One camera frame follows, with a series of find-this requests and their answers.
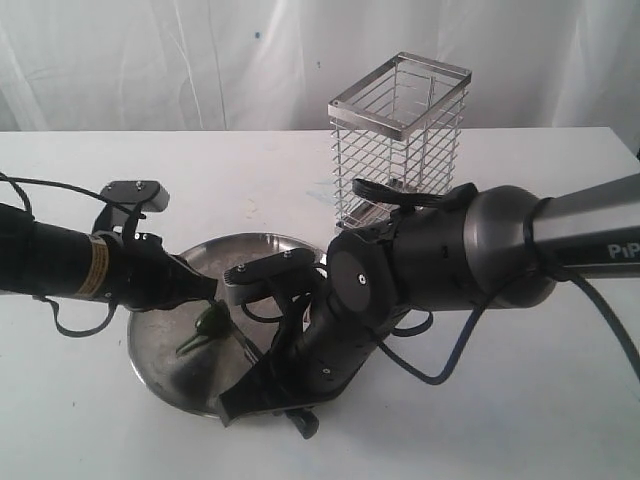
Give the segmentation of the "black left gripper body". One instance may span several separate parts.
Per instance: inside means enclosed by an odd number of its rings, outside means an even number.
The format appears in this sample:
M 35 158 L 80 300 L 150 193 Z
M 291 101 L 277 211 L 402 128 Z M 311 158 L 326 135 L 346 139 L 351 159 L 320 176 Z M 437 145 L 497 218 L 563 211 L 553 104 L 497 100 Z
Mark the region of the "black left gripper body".
M 113 256 L 118 303 L 130 306 L 167 300 L 168 255 L 160 237 L 124 237 Z

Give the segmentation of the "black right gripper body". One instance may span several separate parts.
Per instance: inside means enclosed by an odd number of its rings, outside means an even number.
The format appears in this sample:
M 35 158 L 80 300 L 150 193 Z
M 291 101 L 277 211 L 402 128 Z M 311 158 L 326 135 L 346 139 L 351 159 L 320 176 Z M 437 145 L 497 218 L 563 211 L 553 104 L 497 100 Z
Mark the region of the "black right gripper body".
M 400 321 L 395 294 L 278 296 L 276 302 L 284 320 L 274 339 L 274 378 L 300 405 L 339 396 Z

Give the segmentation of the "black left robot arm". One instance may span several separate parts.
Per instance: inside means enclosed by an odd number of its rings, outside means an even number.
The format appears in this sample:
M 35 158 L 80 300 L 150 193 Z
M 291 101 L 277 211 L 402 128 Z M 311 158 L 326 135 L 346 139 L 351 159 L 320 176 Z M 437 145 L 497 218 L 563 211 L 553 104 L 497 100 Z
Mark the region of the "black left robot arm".
M 215 296 L 217 281 L 154 235 L 123 239 L 36 221 L 1 206 L 1 289 L 30 296 L 108 302 L 133 311 L 171 310 Z

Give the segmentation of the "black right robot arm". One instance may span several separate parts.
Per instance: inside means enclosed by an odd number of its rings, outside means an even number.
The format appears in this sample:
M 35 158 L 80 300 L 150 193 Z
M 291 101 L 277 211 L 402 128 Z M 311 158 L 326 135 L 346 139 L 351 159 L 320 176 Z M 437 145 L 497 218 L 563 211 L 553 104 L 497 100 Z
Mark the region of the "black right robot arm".
M 270 298 L 280 314 L 270 348 L 218 396 L 224 424 L 272 413 L 312 437 L 315 406 L 338 397 L 387 337 L 420 333 L 400 327 L 413 310 L 469 314 L 442 371 L 420 375 L 442 384 L 485 311 L 536 306 L 560 282 L 591 300 L 638 366 L 637 347 L 592 285 L 639 273 L 637 175 L 546 198 L 510 185 L 479 191 L 467 183 L 444 195 L 400 193 L 363 179 L 353 187 L 390 204 L 389 217 L 342 231 L 324 261 L 295 248 L 226 271 L 231 303 Z

